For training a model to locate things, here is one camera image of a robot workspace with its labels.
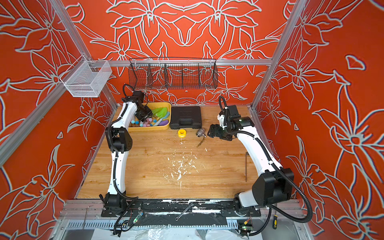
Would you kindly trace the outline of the green shovel wooden handle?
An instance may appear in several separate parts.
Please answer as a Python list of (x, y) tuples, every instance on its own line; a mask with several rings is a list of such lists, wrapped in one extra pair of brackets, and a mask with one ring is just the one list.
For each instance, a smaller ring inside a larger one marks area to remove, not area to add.
[(168, 112), (167, 108), (156, 108), (156, 109), (152, 110), (152, 114), (156, 118), (163, 118), (163, 117), (165, 117), (167, 112)]

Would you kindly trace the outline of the purple shovel pink handle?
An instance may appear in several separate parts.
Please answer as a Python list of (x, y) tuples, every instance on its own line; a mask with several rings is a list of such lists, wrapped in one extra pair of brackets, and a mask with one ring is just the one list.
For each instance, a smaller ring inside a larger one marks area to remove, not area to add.
[(156, 122), (153, 126), (166, 126), (167, 124), (169, 123), (169, 120), (162, 120), (162, 121), (158, 121)]

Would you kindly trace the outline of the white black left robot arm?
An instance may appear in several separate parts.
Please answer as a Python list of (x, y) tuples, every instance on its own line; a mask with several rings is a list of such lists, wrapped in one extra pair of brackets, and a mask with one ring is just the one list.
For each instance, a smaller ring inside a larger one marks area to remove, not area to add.
[(125, 209), (128, 200), (136, 197), (126, 195), (125, 172), (129, 151), (133, 139), (129, 134), (129, 125), (134, 119), (140, 122), (150, 118), (153, 113), (144, 104), (145, 93), (135, 90), (129, 84), (123, 85), (123, 107), (116, 120), (106, 128), (105, 136), (112, 155), (112, 171), (108, 193), (103, 200), (105, 208)]

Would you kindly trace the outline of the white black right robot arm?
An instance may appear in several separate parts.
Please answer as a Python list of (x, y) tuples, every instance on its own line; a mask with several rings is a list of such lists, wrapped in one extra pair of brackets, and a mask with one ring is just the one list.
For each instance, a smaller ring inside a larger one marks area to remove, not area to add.
[[(251, 118), (242, 117), (237, 107), (229, 106), (223, 96), (219, 97), (219, 106), (219, 123), (210, 126), (209, 137), (225, 141), (238, 139), (247, 150), (258, 173), (258, 178), (250, 190), (235, 195), (235, 209), (240, 211), (251, 207), (268, 207), (294, 222), (310, 222), (313, 208), (308, 197), (295, 184), (293, 171), (283, 168), (267, 149)], [(293, 190), (301, 196), (307, 207), (304, 217), (294, 217), (277, 206), (278, 203), (290, 200)]]

